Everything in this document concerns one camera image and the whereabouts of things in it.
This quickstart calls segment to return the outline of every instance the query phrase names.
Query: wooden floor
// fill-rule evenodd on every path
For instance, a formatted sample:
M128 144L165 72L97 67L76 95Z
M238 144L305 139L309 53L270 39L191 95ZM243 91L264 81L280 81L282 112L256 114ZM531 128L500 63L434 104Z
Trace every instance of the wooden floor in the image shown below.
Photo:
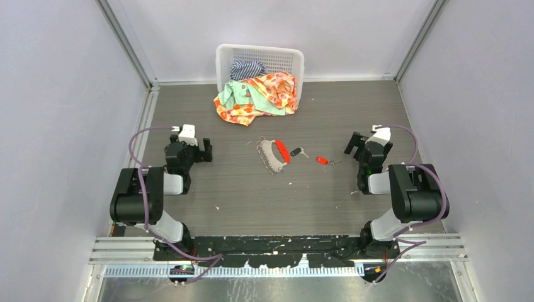
M373 124L409 122L392 81L306 82L300 107L290 116L260 116L249 128L216 114L215 85L162 86L152 126L196 126L199 142L208 137L213 162L195 164L187 195L166 196L165 210L193 235L356 234L391 207L389 195L364 196L356 187L358 163L343 150L353 131L369 135ZM310 156L291 158L271 175L256 151L259 137L279 139L289 150ZM152 131L143 162L163 165L169 132ZM407 161L414 143L392 130L393 149L386 164ZM342 160L323 166L317 156ZM443 232L441 223L417 232ZM143 231L128 228L127 235Z

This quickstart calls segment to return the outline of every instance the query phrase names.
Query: green cloth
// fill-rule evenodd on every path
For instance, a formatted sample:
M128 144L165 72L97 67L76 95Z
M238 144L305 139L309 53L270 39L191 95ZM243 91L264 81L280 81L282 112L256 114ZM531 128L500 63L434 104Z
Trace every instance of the green cloth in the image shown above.
M224 89L219 93L219 101L228 110L232 109L235 104L241 106L253 104L255 110L264 111L273 115L285 115L285 108L278 109L263 94L259 93L256 88L245 82L230 80L224 84Z

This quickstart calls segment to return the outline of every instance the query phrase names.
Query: orange floral cloth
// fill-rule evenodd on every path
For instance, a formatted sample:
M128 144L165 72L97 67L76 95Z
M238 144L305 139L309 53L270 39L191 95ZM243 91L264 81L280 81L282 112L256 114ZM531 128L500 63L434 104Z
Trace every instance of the orange floral cloth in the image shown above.
M252 79L244 79L239 82L248 84L251 89L260 93L260 98L254 98L251 93L246 93L245 97L250 98L248 104L235 104L232 108L226 108L221 104L220 94L213 100L217 109L217 114L225 121L230 123L242 124L249 126L252 120L262 115L292 115L298 109L297 102L297 82L288 72L279 72L275 74L261 75ZM274 104L278 109L282 109L282 114L269 113L259 110L257 107L265 108L264 103Z

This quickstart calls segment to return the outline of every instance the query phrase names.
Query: plastic basket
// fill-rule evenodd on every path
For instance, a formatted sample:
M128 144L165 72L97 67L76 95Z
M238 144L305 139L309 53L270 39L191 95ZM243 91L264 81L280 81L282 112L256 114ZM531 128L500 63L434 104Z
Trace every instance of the plastic basket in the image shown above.
M215 65L217 69L217 89L230 80L230 69L235 61L261 62L268 74L287 71L297 80L297 101L302 94L304 78L304 55L300 50L289 48L221 44L217 47Z

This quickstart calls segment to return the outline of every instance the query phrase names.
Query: key fob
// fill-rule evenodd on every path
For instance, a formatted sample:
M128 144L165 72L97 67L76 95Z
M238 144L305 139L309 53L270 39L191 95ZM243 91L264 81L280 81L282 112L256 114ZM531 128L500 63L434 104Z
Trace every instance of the key fob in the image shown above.
M296 148L295 150L291 151L290 155L291 156L296 156L297 154L300 153L300 151L302 151L301 148Z

